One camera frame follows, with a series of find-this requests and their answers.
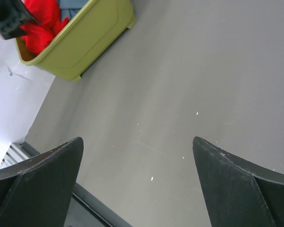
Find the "bright red t-shirt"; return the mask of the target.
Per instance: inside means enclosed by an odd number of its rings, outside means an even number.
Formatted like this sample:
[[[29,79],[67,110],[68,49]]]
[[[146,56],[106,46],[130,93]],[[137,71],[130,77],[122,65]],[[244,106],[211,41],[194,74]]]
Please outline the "bright red t-shirt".
[[[27,49],[38,55],[63,30],[69,18],[61,19],[60,7],[55,0],[26,0],[24,5],[39,22],[22,25],[26,32],[22,39]]]

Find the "blue-grey t-shirt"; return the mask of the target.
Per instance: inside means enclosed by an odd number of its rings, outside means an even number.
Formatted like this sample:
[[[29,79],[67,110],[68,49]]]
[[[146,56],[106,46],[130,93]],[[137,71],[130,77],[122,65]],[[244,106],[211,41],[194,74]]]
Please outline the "blue-grey t-shirt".
[[[68,18],[71,20],[88,2],[88,0],[58,0],[61,20]]]

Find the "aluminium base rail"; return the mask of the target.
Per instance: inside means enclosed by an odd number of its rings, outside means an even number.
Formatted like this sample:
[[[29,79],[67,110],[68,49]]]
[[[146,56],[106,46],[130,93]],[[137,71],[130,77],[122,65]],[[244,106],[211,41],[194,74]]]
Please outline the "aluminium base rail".
[[[27,142],[23,144],[12,143],[0,164],[0,169],[17,164],[39,154],[40,153]],[[78,183],[74,186],[64,225],[66,227],[131,226]]]

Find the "green plastic laundry bin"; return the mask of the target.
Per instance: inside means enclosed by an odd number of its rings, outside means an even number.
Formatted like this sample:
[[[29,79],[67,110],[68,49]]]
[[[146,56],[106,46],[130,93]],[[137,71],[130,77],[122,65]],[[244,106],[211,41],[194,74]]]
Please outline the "green plastic laundry bin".
[[[89,0],[39,55],[31,53],[21,38],[16,38],[15,42],[23,64],[65,80],[78,81],[110,44],[134,23],[131,1]]]

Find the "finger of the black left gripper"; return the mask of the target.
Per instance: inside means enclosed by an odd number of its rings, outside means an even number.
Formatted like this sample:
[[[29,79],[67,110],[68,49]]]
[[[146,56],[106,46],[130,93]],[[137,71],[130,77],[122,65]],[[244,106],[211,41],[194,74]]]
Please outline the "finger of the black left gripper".
[[[20,0],[0,0],[0,35],[3,39],[13,39],[26,35],[21,28],[26,23],[39,24],[37,18]]]

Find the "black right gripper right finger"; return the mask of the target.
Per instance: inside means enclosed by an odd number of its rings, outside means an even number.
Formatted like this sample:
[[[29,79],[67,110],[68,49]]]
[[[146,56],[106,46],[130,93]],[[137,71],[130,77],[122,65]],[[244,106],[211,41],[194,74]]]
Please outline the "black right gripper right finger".
[[[284,227],[284,174],[193,139],[195,165],[213,227]]]

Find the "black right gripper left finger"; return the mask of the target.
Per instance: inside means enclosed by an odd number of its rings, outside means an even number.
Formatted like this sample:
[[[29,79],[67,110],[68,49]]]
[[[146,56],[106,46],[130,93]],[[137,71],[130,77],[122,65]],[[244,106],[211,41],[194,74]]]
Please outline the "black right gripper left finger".
[[[84,143],[76,137],[0,169],[0,227],[62,227]]]

